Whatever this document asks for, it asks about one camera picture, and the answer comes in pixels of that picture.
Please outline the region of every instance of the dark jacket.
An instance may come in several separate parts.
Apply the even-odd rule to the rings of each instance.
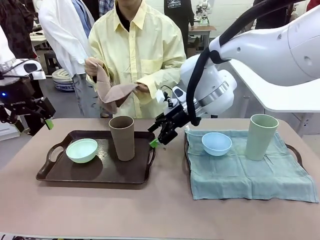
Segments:
[[[98,0],[83,0],[83,3],[89,9],[94,21],[97,21],[100,18]]]
[[[193,26],[195,22],[191,0],[164,0],[164,14],[180,29],[189,27],[189,23]]]
[[[254,0],[253,5],[261,3],[263,0]],[[287,24],[288,7],[273,11],[256,20],[255,29],[275,29]]]
[[[308,6],[306,7],[306,10],[309,11],[309,10],[315,8],[318,5],[320,5],[320,0],[311,0],[309,2]]]
[[[0,25],[17,59],[34,59],[30,33],[34,16],[18,0],[0,0]]]

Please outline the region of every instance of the light green bowl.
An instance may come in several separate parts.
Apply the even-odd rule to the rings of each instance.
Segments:
[[[97,141],[85,138],[71,143],[66,149],[66,155],[77,164],[85,164],[94,159],[97,151]]]

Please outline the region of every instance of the tray handle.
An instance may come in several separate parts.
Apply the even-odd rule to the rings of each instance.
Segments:
[[[304,168],[304,165],[302,164],[302,157],[301,157],[300,152],[298,152],[297,149],[295,149],[293,146],[291,146],[291,145],[289,145],[289,144],[286,144],[286,143],[285,143],[285,145],[286,145],[286,147],[287,147],[288,149],[290,149],[290,150],[295,154],[298,164],[300,164],[300,166],[301,166],[303,169],[305,169],[305,168]]]
[[[154,163],[155,158],[156,158],[156,148],[152,148],[151,147],[150,151],[149,151],[149,156],[148,156],[149,161],[148,161],[148,163],[146,165],[146,170],[145,170],[145,176],[144,176],[145,179],[149,178],[150,169],[151,169],[152,164]]]
[[[46,176],[48,175],[48,173],[50,172],[50,170],[53,168],[53,166],[55,165],[55,161],[51,161],[51,155],[54,152],[54,150],[56,150],[58,147],[63,147],[63,151],[65,151],[65,147],[63,146],[63,142],[60,142],[56,145],[54,145],[49,152],[46,155],[46,160],[45,160],[45,164],[42,166],[42,168],[40,169],[40,171],[37,173],[36,175],[36,179],[37,180],[44,180],[46,179]]]

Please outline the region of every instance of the brown tray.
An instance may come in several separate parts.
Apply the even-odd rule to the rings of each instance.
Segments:
[[[66,154],[69,144],[79,139],[94,139],[98,143],[97,155],[88,163],[75,163]],[[120,161],[110,131],[72,131],[49,150],[36,179],[49,182],[143,184],[149,179],[156,156],[156,149],[149,145],[154,139],[153,133],[134,132],[135,156],[130,161]],[[56,161],[52,161],[52,153],[58,147],[62,147],[63,152]]]

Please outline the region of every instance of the person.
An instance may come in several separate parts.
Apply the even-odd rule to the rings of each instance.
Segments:
[[[104,67],[113,85],[138,84],[116,116],[155,118],[163,112],[166,104],[157,102],[156,92],[179,82],[186,60],[181,31],[170,18],[144,0],[116,0],[113,10],[93,25],[89,44],[90,61]],[[97,76],[90,61],[85,71]]]
[[[257,5],[262,1],[254,0],[253,5]],[[287,25],[291,18],[292,9],[293,5],[291,4],[257,18],[255,29],[275,29]]]
[[[114,8],[115,0],[99,0],[99,14],[100,17]]]
[[[87,82],[85,59],[91,54],[88,36],[95,23],[82,0],[43,0],[39,22],[59,64],[72,78],[80,114],[98,118],[97,94]]]
[[[83,0],[83,3],[89,9],[94,21],[97,21],[100,18],[99,2],[97,0]]]
[[[195,14],[192,10],[191,0],[164,0],[164,14],[180,28],[184,52],[187,55],[189,23],[192,30],[195,25]]]
[[[18,0],[0,0],[0,26],[8,40],[8,46],[17,59],[36,59],[30,33],[34,27],[34,15]],[[38,80],[32,80],[33,97],[42,98],[43,92]],[[33,115],[25,115],[30,128],[29,134],[35,135],[44,125],[41,119]]]
[[[320,5],[320,0],[310,0],[310,2],[306,7],[306,11],[310,11],[311,9],[315,8],[318,5]]]

